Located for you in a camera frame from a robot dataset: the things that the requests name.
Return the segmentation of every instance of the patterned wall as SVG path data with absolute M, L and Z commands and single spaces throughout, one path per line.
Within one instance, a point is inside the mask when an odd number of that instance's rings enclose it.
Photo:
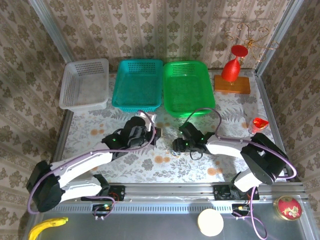
M 31 171 L 56 148 L 64 61 L 27 1 L 0 0 L 0 35 L 0 239 L 11 240 L 23 233 Z
M 126 58 L 165 62 L 200 60 L 223 68 L 238 41 L 225 39 L 238 23 L 273 32 L 290 0 L 45 0 L 76 60 L 107 58 L 110 69 Z M 245 39 L 246 31 L 236 31 Z M 266 45 L 270 36 L 260 44 Z M 258 56 L 260 49 L 254 50 Z M 243 68 L 257 62 L 247 57 Z
M 304 1 L 262 79 L 320 227 L 320 1 Z

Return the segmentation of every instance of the white plastic basket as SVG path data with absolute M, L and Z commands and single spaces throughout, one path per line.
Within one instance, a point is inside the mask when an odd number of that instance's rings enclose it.
M 108 91 L 107 59 L 70 62 L 64 68 L 59 106 L 73 112 L 105 109 Z

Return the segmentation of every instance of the yellow banana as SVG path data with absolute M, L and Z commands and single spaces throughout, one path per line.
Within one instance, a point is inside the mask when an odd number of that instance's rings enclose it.
M 67 217 L 57 217 L 57 218 L 50 218 L 48 220 L 45 220 L 37 225 L 35 225 L 28 235 L 28 240 L 36 240 L 38 235 L 45 229 L 51 228 L 51 227 L 59 227 L 68 222 Z

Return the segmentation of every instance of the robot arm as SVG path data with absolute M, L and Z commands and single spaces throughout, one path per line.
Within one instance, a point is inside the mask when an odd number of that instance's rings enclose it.
M 244 159 L 248 169 L 238 173 L 229 186 L 235 199 L 240 199 L 249 189 L 262 183 L 272 185 L 286 165 L 279 157 L 248 143 L 260 144 L 287 157 L 262 133 L 256 133 L 251 138 L 229 137 L 225 140 L 213 132 L 203 135 L 190 122 L 183 124 L 179 130 L 186 139 L 177 138 L 173 141 L 172 148 L 175 152 L 228 155 Z
M 149 114 L 153 121 L 155 115 Z M 155 128 L 156 134 L 151 144 L 155 145 L 161 137 L 161 129 Z M 107 135 L 90 152 L 59 162 L 47 164 L 39 162 L 26 185 L 29 193 L 37 182 L 46 174 L 55 170 L 43 180 L 32 199 L 39 212 L 46 212 L 59 203 L 84 196 L 101 196 L 109 184 L 101 174 L 90 175 L 89 170 L 120 158 L 128 152 L 113 152 L 112 150 L 125 150 L 142 146 L 152 137 L 151 122 L 144 116 L 134 116 L 126 122 L 122 129 Z

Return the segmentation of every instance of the small red object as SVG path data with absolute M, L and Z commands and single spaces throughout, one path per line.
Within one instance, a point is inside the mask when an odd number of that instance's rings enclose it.
M 273 205 L 278 215 L 288 221 L 299 219 L 303 212 L 300 203 L 291 196 L 281 196 Z
M 253 125 L 258 129 L 264 129 L 268 126 L 269 122 L 267 120 L 261 119 L 260 117 L 256 117 L 253 119 Z
M 228 81 L 234 82 L 237 80 L 241 66 L 238 62 L 238 57 L 243 58 L 248 54 L 248 49 L 242 45 L 234 45 L 231 52 L 235 55 L 235 59 L 229 61 L 223 68 L 221 77 Z

